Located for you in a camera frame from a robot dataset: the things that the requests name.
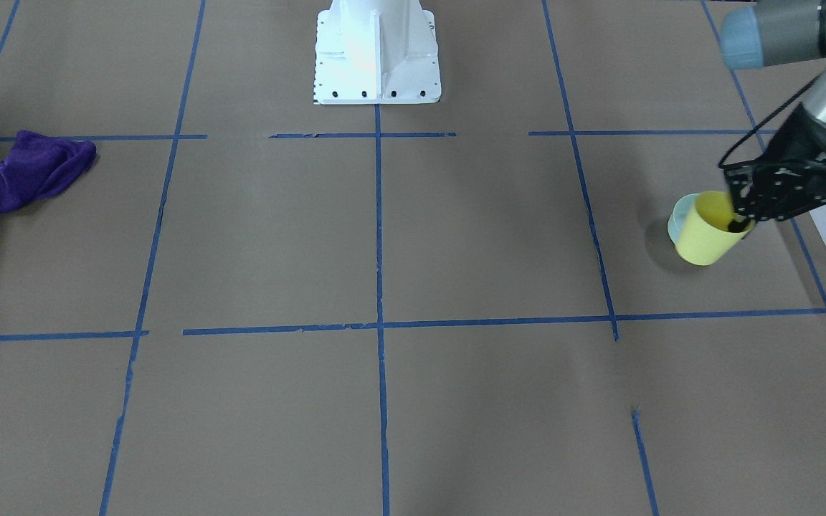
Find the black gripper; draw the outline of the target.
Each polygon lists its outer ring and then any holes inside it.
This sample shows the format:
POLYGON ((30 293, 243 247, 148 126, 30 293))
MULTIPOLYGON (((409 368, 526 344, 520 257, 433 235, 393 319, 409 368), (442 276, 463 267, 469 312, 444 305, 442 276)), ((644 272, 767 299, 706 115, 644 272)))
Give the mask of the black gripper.
POLYGON ((755 221, 787 220, 826 205, 826 125, 796 107, 758 157, 726 163, 732 220, 747 234, 755 221))

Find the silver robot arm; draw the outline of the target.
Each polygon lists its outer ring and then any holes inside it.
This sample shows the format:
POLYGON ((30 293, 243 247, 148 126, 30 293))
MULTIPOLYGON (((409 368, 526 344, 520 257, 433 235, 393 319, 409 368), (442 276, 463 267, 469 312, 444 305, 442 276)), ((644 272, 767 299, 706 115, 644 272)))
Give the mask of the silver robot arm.
MULTIPOLYGON (((826 59, 826 1, 758 1, 727 14, 720 49, 731 70, 826 59)), ((826 205, 826 68, 767 115, 787 116, 760 156, 718 167, 730 192, 731 220, 747 231, 826 205)))

